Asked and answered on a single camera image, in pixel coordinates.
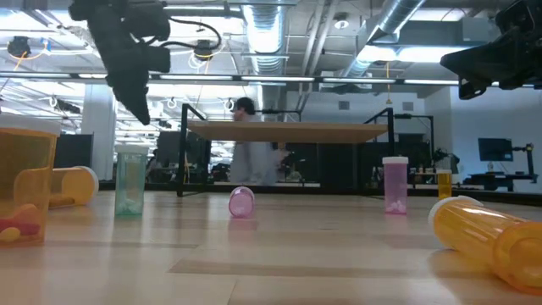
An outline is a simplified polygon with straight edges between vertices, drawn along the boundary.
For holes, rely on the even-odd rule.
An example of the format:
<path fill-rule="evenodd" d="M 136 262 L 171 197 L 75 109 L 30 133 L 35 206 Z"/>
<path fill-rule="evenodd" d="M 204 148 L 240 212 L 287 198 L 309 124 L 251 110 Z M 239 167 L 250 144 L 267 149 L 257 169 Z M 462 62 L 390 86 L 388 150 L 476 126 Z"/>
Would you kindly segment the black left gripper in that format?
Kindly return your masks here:
<path fill-rule="evenodd" d="M 69 16 L 85 21 L 118 102 L 143 125 L 151 72 L 168 73 L 170 51 L 153 46 L 169 39 L 169 16 L 159 0 L 73 0 Z"/>

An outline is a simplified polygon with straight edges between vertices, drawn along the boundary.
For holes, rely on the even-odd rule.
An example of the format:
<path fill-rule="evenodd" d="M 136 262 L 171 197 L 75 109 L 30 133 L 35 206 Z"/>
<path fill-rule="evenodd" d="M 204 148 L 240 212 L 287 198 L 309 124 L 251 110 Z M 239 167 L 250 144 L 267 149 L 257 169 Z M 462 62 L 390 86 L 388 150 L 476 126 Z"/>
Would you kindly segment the wooden shelf with black legs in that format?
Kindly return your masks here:
<path fill-rule="evenodd" d="M 395 155 L 394 110 L 385 108 L 362 124 L 310 123 L 310 122 L 252 122 L 209 121 L 189 104 L 181 107 L 179 141 L 179 168 L 176 193 L 183 197 L 187 192 L 227 192 L 232 185 L 200 185 L 185 183 L 185 151 L 188 131 L 204 138 L 206 151 L 204 160 L 210 160 L 212 141 L 263 141 L 283 143 L 352 144 L 358 146 L 386 133 L 387 155 Z"/>

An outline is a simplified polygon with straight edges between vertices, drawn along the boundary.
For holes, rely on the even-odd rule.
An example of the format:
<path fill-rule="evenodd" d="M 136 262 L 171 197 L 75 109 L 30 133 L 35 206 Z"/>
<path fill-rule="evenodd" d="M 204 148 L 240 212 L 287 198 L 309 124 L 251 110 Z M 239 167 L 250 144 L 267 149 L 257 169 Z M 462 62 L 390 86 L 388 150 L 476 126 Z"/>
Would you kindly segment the dark background desk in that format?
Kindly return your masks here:
<path fill-rule="evenodd" d="M 469 175 L 463 182 L 463 185 L 482 186 L 485 191 L 496 191 L 499 187 L 505 187 L 508 191 L 514 190 L 515 180 L 528 180 L 536 183 L 538 175 L 518 175 L 503 173 L 484 173 Z"/>

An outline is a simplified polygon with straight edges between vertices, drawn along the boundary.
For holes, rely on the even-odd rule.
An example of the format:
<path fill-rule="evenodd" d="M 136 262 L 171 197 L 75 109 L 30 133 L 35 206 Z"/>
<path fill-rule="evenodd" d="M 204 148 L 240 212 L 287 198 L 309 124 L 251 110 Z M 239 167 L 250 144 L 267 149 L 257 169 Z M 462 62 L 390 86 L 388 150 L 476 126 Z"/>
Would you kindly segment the small orange pill bottle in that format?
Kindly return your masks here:
<path fill-rule="evenodd" d="M 452 196 L 452 172 L 450 169 L 438 169 L 436 171 L 439 199 Z"/>

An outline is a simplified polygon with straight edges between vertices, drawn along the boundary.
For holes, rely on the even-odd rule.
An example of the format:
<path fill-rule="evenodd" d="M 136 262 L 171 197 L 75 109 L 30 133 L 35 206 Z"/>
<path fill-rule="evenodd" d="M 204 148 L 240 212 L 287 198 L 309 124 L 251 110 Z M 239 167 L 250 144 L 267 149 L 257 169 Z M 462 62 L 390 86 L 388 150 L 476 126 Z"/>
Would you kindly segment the medium orange pill bottle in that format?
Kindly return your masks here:
<path fill-rule="evenodd" d="M 542 296 L 542 222 L 486 208 L 465 196 L 438 201 L 428 222 L 440 242 L 515 289 Z"/>
<path fill-rule="evenodd" d="M 61 126 L 0 114 L 0 248 L 41 244 Z"/>

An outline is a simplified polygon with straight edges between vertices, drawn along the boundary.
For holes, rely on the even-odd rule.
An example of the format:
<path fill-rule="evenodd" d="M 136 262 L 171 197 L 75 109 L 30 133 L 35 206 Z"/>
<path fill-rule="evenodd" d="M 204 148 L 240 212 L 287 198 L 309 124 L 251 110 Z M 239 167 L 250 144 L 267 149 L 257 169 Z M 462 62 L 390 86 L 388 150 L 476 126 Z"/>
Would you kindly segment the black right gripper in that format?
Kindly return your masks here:
<path fill-rule="evenodd" d="M 478 97 L 494 83 L 501 90 L 542 88 L 542 0 L 515 0 L 495 16 L 493 42 L 448 53 L 440 65 L 460 77 L 459 98 Z"/>

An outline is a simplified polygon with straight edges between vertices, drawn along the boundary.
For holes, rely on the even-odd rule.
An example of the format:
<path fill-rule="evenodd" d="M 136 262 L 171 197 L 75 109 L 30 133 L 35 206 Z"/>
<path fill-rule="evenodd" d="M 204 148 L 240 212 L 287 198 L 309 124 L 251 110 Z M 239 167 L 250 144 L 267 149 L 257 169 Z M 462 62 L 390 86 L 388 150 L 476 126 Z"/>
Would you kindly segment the large orange pill bottle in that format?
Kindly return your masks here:
<path fill-rule="evenodd" d="M 49 208 L 83 206 L 99 191 L 96 173 L 86 166 L 54 169 Z"/>

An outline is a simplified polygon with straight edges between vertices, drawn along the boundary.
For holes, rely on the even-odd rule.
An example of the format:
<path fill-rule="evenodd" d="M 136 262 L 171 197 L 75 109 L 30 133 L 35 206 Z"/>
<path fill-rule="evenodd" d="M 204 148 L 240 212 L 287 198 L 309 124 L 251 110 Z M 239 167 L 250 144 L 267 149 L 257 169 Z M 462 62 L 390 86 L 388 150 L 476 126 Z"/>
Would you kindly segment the green pill bottle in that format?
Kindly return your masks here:
<path fill-rule="evenodd" d="M 116 145 L 117 172 L 114 213 L 141 215 L 144 205 L 147 153 L 146 147 Z"/>

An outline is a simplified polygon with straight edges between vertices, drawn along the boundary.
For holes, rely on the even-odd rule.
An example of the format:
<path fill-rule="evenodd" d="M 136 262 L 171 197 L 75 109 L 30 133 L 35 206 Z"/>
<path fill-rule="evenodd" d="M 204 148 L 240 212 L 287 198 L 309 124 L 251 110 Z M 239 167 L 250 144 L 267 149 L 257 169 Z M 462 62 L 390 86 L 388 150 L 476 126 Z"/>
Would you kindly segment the long overhead light bar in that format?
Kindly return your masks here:
<path fill-rule="evenodd" d="M 60 73 L 60 72 L 19 72 L 0 71 L 0 78 L 33 80 L 106 80 L 105 74 Z M 150 74 L 150 82 L 245 82 L 245 83 L 324 83 L 354 85 L 398 85 L 398 86 L 459 86 L 458 80 L 390 79 L 390 78 L 342 78 L 322 76 L 281 76 L 281 75 L 183 75 Z"/>

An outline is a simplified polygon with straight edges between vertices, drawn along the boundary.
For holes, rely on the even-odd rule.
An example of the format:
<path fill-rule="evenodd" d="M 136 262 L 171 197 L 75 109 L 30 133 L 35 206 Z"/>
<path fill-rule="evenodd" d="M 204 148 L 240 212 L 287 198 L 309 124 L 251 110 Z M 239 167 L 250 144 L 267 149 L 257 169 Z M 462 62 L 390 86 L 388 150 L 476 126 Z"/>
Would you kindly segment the dark background monitor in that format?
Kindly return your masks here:
<path fill-rule="evenodd" d="M 512 141 L 504 138 L 479 138 L 478 151 L 481 161 L 512 162 Z"/>

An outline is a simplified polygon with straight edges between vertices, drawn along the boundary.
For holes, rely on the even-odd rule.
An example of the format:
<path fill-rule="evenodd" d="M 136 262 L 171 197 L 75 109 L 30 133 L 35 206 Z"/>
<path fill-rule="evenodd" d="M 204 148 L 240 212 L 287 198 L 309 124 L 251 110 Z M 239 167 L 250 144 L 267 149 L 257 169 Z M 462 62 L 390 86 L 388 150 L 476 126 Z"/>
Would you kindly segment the pink pill bottle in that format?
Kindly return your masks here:
<path fill-rule="evenodd" d="M 233 218 L 250 218 L 255 209 L 255 197 L 246 186 L 238 186 L 230 193 L 229 211 Z"/>
<path fill-rule="evenodd" d="M 384 165 L 384 211 L 407 214 L 407 157 L 386 157 Z"/>

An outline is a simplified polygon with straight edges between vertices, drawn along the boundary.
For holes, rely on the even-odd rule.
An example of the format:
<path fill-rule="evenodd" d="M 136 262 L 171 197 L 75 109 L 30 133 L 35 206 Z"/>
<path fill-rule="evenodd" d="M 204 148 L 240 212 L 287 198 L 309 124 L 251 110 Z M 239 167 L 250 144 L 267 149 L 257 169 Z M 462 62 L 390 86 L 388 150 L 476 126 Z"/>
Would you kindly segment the person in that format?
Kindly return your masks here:
<path fill-rule="evenodd" d="M 252 99 L 241 97 L 235 102 L 234 121 L 261 122 Z M 285 152 L 272 142 L 237 141 L 230 164 L 230 181 L 242 185 L 274 185 L 284 158 Z"/>

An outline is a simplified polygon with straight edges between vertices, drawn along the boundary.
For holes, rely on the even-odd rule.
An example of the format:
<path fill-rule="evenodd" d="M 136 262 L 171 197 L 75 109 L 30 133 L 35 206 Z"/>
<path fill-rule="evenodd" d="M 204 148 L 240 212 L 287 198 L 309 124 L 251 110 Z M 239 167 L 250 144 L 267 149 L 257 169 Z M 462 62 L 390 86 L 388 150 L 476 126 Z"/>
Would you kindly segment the black partition panel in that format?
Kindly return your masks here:
<path fill-rule="evenodd" d="M 62 134 L 56 145 L 54 168 L 91 167 L 94 135 Z"/>

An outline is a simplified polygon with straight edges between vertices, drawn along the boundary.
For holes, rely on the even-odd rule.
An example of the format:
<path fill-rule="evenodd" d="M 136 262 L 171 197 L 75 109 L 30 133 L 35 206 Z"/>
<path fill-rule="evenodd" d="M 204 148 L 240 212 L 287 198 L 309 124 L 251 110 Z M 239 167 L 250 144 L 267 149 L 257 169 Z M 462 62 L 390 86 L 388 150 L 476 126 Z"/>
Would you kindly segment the silver ribbed ventilation duct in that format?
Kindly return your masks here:
<path fill-rule="evenodd" d="M 285 61 L 280 54 L 285 50 L 286 9 L 275 5 L 244 5 L 246 38 L 254 53 L 252 65 L 257 75 L 282 75 Z"/>
<path fill-rule="evenodd" d="M 373 46 L 377 40 L 396 43 L 400 31 L 427 0 L 385 0 L 379 14 L 363 21 L 356 40 L 357 54 L 343 69 L 341 76 L 362 77 L 370 65 L 381 61 L 381 50 Z"/>

